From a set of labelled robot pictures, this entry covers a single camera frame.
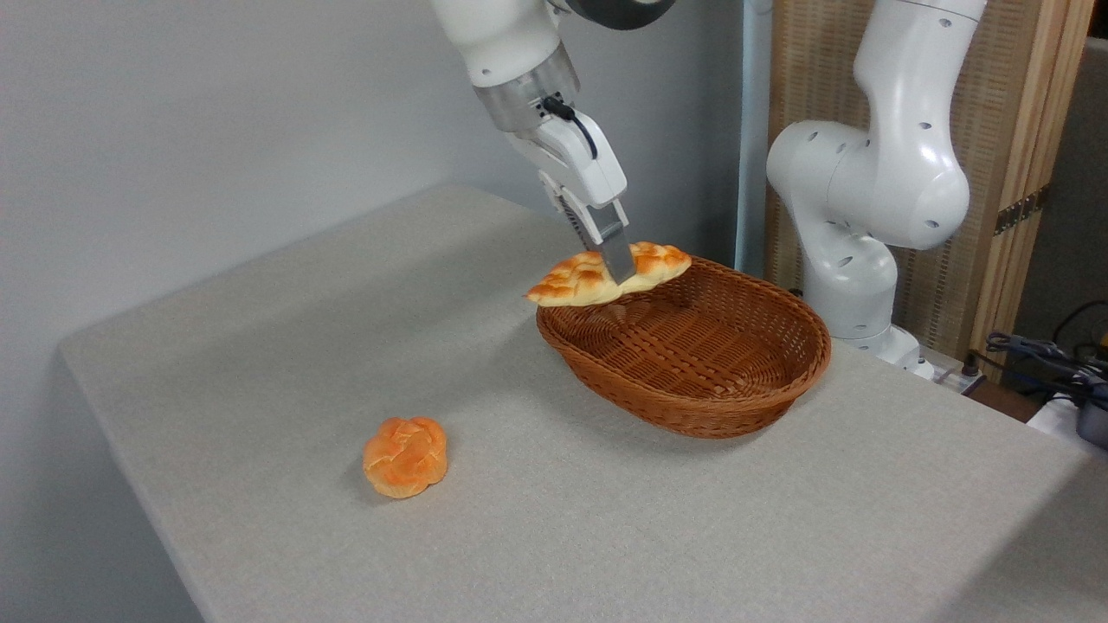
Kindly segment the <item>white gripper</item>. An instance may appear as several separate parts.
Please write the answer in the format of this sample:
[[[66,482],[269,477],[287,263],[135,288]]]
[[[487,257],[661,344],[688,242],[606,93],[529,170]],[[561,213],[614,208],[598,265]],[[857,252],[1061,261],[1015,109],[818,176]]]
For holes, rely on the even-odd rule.
[[[616,284],[629,280],[636,268],[618,201],[627,178],[597,123],[574,108],[506,108],[504,132],[538,167],[551,205],[584,248],[599,253]]]

